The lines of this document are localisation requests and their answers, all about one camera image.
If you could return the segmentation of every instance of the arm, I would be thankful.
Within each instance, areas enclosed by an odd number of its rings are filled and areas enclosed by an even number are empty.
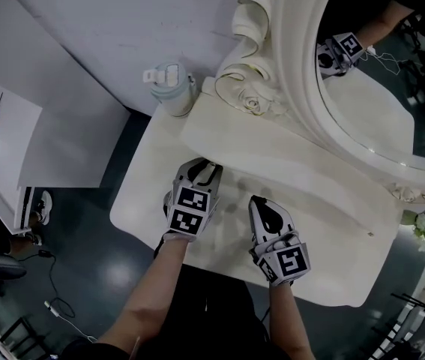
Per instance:
[[[412,12],[414,10],[392,0],[384,12],[359,30],[356,37],[361,43],[361,46],[366,49],[385,38],[385,36],[392,32],[400,20],[405,19]]]
[[[313,360],[309,339],[288,283],[269,287],[271,341],[294,360]]]
[[[157,336],[169,311],[188,243],[179,238],[164,243],[119,318],[99,343],[132,353],[136,343],[139,346]]]

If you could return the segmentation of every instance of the white wall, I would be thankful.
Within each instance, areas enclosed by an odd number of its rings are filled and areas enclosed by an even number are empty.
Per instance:
[[[124,105],[152,115],[142,72],[170,59],[207,76],[236,45],[235,0],[19,0]]]

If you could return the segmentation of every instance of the plug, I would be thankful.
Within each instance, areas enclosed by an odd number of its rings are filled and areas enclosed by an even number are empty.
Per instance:
[[[45,301],[45,302],[44,302],[44,305],[46,306],[46,308],[47,308],[49,311],[51,311],[51,312],[52,312],[52,314],[53,314],[55,317],[59,317],[59,312],[58,312],[58,311],[56,311],[56,310],[52,307],[52,305],[51,305],[48,301]]]
[[[49,257],[52,257],[52,256],[53,256],[53,255],[52,255],[52,253],[50,253],[48,250],[43,250],[43,249],[39,250],[38,255],[39,255],[40,257],[47,257],[47,258],[49,258]]]
[[[373,54],[374,56],[377,56],[376,49],[373,46],[371,46],[371,45],[369,45],[367,47],[367,52]]]

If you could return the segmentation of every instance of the mirror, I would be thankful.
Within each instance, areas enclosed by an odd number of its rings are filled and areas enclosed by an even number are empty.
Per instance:
[[[335,122],[372,153],[425,170],[425,0],[328,0],[317,49]]]

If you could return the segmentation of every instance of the power cord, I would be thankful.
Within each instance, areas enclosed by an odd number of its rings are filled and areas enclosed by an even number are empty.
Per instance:
[[[369,50],[369,48],[366,49],[365,51],[365,56],[366,58],[362,58],[362,56],[360,57],[361,60],[363,61],[367,61],[369,59],[369,56],[372,56],[373,58],[375,58],[380,64],[382,64],[382,67],[384,67],[387,71],[391,72],[392,74],[394,74],[395,76],[398,76],[400,74],[400,71],[402,70],[402,68],[400,67],[399,63],[403,63],[403,62],[407,62],[408,60],[396,60],[394,55],[392,55],[391,53],[388,52],[384,52],[381,55],[377,55],[375,54],[375,50],[374,52],[371,52]],[[394,62],[395,65],[397,66],[398,71],[396,72],[395,70],[391,70],[390,68],[387,67],[387,65],[384,64],[384,62]],[[416,63],[414,61],[414,64],[418,65],[418,66],[422,66],[422,64]]]
[[[19,260],[19,261],[20,262],[26,261],[26,260],[31,259],[32,257],[44,257],[46,259],[52,258],[54,260],[52,262],[52,265],[50,266],[50,269],[49,269],[49,280],[50,280],[50,283],[52,285],[52,288],[54,289],[55,297],[51,301],[49,301],[49,303],[51,305],[53,305],[55,302],[57,302],[58,303],[57,304],[58,309],[61,311],[61,313],[63,315],[65,315],[65,316],[67,316],[67,317],[69,317],[71,319],[75,318],[76,317],[76,312],[74,311],[74,309],[70,306],[70,304],[68,302],[66,302],[63,298],[61,298],[59,296],[59,292],[57,290],[57,287],[55,286],[54,280],[52,279],[52,270],[54,269],[55,263],[57,261],[57,259],[55,258],[55,256],[52,253],[50,253],[48,250],[39,250],[39,253],[36,253],[35,255],[31,255],[31,256],[26,257],[25,259],[22,259],[22,260]],[[61,304],[67,306],[67,308],[69,309],[70,313],[65,312],[62,309]]]
[[[66,319],[65,317],[61,316],[61,314],[56,311],[54,309],[54,307],[52,306],[52,304],[54,302],[58,302],[58,309],[62,312],[62,314],[64,314],[65,316],[73,319],[74,317],[76,317],[76,312],[74,312],[74,309],[70,306],[70,304],[68,302],[66,302],[64,299],[62,299],[61,297],[59,297],[59,292],[57,290],[57,288],[55,287],[54,284],[54,280],[52,279],[52,270],[54,269],[55,263],[57,262],[57,259],[55,258],[55,256],[50,253],[48,250],[39,250],[39,253],[36,253],[34,255],[31,255],[29,257],[26,257],[25,259],[19,260],[20,262],[22,261],[26,261],[31,259],[32,257],[44,257],[46,259],[54,259],[54,261],[52,262],[52,265],[50,266],[49,269],[49,280],[50,283],[52,285],[52,288],[54,289],[55,292],[55,298],[53,298],[51,301],[45,301],[44,305],[46,306],[46,308],[55,316],[58,317],[61,320],[64,320],[65,322],[69,323],[71,326],[73,326],[82,336],[84,336],[87,340],[89,340],[91,343],[95,343],[97,341],[97,339],[94,336],[91,335],[87,335],[84,332],[82,332],[79,328],[77,328],[72,322],[70,322],[68,319]],[[61,307],[61,304],[67,305],[67,307],[70,309],[70,314],[64,312],[64,310]]]

